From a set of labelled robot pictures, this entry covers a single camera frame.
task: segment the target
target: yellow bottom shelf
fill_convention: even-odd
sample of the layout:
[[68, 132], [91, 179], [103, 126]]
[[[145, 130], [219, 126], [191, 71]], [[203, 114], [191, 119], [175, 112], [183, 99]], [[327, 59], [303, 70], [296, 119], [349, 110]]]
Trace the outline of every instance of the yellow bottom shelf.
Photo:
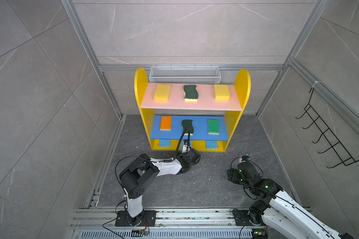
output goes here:
[[[152, 150], [170, 150], [170, 151], [174, 151], [177, 148], [178, 145], [178, 140], [171, 140], [170, 141], [170, 147], [165, 147], [165, 148], [160, 148], [160, 140], [151, 140], [152, 141], [152, 145], [153, 148]], [[199, 152], [225, 152], [226, 150], [224, 149], [224, 142], [222, 141], [217, 141], [217, 146], [218, 149], [207, 149], [206, 148], [206, 142], [205, 141], [194, 141], [192, 140], [192, 145], [193, 148]]]

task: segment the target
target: black hook rack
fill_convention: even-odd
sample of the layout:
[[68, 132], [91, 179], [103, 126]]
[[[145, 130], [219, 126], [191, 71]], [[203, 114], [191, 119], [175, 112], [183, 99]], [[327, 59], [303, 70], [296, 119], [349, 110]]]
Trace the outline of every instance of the black hook rack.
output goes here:
[[[334, 168], [334, 167], [336, 167], [336, 166], [338, 166], [338, 165], [341, 165], [341, 164], [343, 164], [343, 165], [345, 165], [345, 166], [348, 166], [348, 165], [351, 165], [351, 164], [353, 164], [353, 163], [359, 162], [359, 160], [355, 160], [355, 159], [352, 157], [352, 155], [349, 153], [349, 151], [346, 149], [346, 147], [342, 144], [342, 142], [338, 139], [338, 137], [334, 134], [334, 132], [330, 129], [330, 127], [326, 124], [326, 122], [321, 118], [321, 116], [318, 114], [318, 112], [316, 112], [316, 110], [311, 106], [310, 101], [311, 101], [312, 93], [314, 92], [314, 88], [311, 88], [310, 91], [309, 91], [309, 93], [310, 93], [310, 92], [311, 92], [310, 99], [309, 99], [309, 102], [307, 103], [306, 107], [304, 108], [304, 113], [302, 114], [301, 117], [299, 117], [299, 118], [298, 118], [298, 117], [295, 117], [295, 118], [296, 118], [296, 119], [300, 119], [300, 118], [302, 118], [305, 114], [307, 114], [307, 115], [311, 118], [312, 123], [311, 123], [307, 128], [304, 128], [304, 127], [303, 127], [303, 129], [308, 129], [310, 126], [312, 126], [313, 124], [315, 124], [316, 127], [317, 127], [317, 128], [319, 129], [319, 131], [321, 132], [321, 135], [319, 136], [318, 140], [317, 140], [316, 142], [314, 142], [314, 141], [312, 141], [312, 142], [313, 142], [313, 143], [319, 142], [319, 140], [321, 140], [321, 137], [323, 136], [323, 137], [326, 139], [326, 141], [330, 144], [330, 147], [329, 147], [328, 149], [326, 149], [326, 150], [323, 151], [323, 152], [318, 152], [318, 153], [322, 154], [322, 153], [327, 152], [329, 149], [333, 149], [334, 152], [336, 153], [336, 155], [339, 157], [339, 159], [340, 159], [340, 161], [341, 161], [340, 163], [338, 163], [337, 165], [334, 165], [334, 166], [332, 166], [332, 167], [328, 167], [328, 166], [327, 166], [327, 168], [332, 169], [332, 168]], [[313, 110], [313, 111], [315, 112], [315, 114], [318, 116], [316, 119], [313, 119], [313, 118], [311, 117], [311, 115], [307, 112], [307, 111], [310, 110], [310, 109]], [[324, 125], [327, 127], [327, 129], [326, 129], [325, 131], [323, 131], [323, 130], [319, 127], [319, 125], [316, 123], [316, 121], [317, 121], [318, 119], [321, 119], [321, 121], [322, 121], [322, 122], [324, 123]], [[336, 138], [336, 140], [337, 140], [338, 142], [336, 142], [335, 144], [332, 144], [332, 143], [328, 140], [328, 138], [327, 138], [326, 135], [325, 135], [325, 133], [328, 132], [328, 131], [330, 131], [330, 132], [332, 133], [332, 135]], [[337, 150], [334, 148], [334, 146], [336, 146], [336, 145], [339, 145], [339, 146], [343, 147], [343, 149], [344, 149], [344, 150], [348, 153], [348, 155], [349, 155], [349, 158], [348, 158], [348, 159], [343, 160], [343, 159], [339, 156]]]

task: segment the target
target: yellow sponge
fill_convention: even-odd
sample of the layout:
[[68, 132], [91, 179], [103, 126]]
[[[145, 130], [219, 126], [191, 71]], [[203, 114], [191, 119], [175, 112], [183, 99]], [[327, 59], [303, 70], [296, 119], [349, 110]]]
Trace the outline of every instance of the yellow sponge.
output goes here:
[[156, 102], [167, 102], [170, 95], [169, 84], [158, 84], [154, 93], [154, 101]]
[[229, 88], [226, 84], [214, 85], [214, 99], [216, 101], [228, 101], [230, 99]]

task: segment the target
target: black wire rack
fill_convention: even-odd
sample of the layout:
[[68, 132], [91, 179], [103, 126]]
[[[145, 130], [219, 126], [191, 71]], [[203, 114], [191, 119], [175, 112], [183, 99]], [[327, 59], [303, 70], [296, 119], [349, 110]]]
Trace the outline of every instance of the black wire rack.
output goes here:
[[[334, 166], [332, 166], [332, 167], [327, 166], [327, 168], [332, 169], [332, 168], [334, 168], [334, 167], [336, 167], [336, 166], [338, 166], [338, 165], [341, 165], [341, 164], [343, 164], [343, 165], [345, 165], [345, 166], [348, 166], [348, 165], [351, 165], [351, 164], [353, 164], [353, 163], [359, 162], [359, 160], [355, 160], [355, 159], [352, 157], [352, 155], [349, 153], [349, 151], [346, 149], [346, 147], [341, 143], [341, 141], [338, 139], [338, 137], [335, 135], [335, 133], [330, 129], [330, 127], [326, 124], [326, 122], [321, 118], [321, 116], [318, 114], [318, 112], [316, 112], [316, 110], [311, 106], [310, 101], [311, 101], [311, 97], [312, 97], [312, 93], [314, 92], [314, 89], [311, 88], [310, 91], [309, 91], [309, 93], [310, 93], [310, 92], [311, 92], [310, 99], [309, 99], [309, 102], [307, 103], [306, 107], [304, 108], [304, 113], [302, 114], [301, 117], [295, 117], [295, 118], [296, 118], [296, 119], [300, 119], [300, 118], [302, 118], [305, 114], [307, 114], [307, 115], [311, 118], [312, 123], [311, 123], [307, 128], [304, 128], [304, 127], [303, 127], [303, 129], [308, 129], [310, 126], [312, 126], [313, 124], [315, 124], [316, 127], [317, 127], [317, 128], [319, 129], [319, 131], [321, 132], [321, 135], [319, 136], [318, 140], [317, 140], [316, 142], [314, 142], [314, 141], [312, 141], [312, 142], [313, 142], [313, 143], [319, 142], [319, 140], [321, 140], [321, 138], [322, 138], [322, 136], [323, 136], [323, 137], [326, 139], [326, 141], [329, 143], [330, 147], [329, 147], [328, 149], [326, 149], [325, 151], [323, 151], [323, 152], [318, 152], [319, 154], [325, 153], [325, 152], [327, 152], [328, 150], [333, 149], [334, 152], [335, 152], [335, 154], [339, 157], [339, 159], [340, 159], [340, 161], [341, 161], [340, 163], [338, 163], [338, 164], [336, 164], [336, 165], [334, 165]], [[313, 119], [312, 116], [311, 116], [311, 114], [308, 112], [308, 110], [314, 111], [314, 113], [317, 115], [317, 118], [316, 118], [316, 119]], [[319, 127], [319, 125], [316, 123], [316, 121], [317, 121], [318, 119], [321, 119], [321, 121], [322, 121], [323, 124], [327, 127], [327, 129], [324, 130], [324, 129], [322, 129], [321, 127]], [[331, 134], [335, 137], [335, 139], [337, 140], [337, 142], [336, 142], [336, 143], [332, 143], [330, 140], [328, 140], [328, 137], [325, 135], [326, 133], [331, 133]], [[342, 148], [347, 152], [347, 154], [349, 155], [349, 158], [347, 158], [346, 160], [343, 160], [342, 157], [339, 156], [338, 149], [335, 149], [335, 146], [336, 146], [337, 148], [342, 147]]]

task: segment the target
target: robotic arm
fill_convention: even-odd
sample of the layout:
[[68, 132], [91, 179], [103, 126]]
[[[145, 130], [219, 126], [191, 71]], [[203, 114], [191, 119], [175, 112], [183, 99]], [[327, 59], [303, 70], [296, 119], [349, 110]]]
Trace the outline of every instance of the robotic arm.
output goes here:
[[199, 162], [200, 158], [198, 151], [189, 148], [185, 153], [164, 160], [157, 160], [142, 154], [129, 164], [119, 175], [125, 192], [129, 224], [135, 226], [141, 222], [144, 215], [142, 194], [156, 177], [186, 173], [192, 165]]
[[228, 180], [242, 185], [258, 197], [249, 208], [249, 214], [240, 215], [241, 218], [249, 218], [254, 225], [268, 225], [289, 239], [353, 239], [349, 234], [341, 235], [319, 221], [276, 182], [263, 179], [248, 156], [242, 157], [237, 168], [227, 171]]

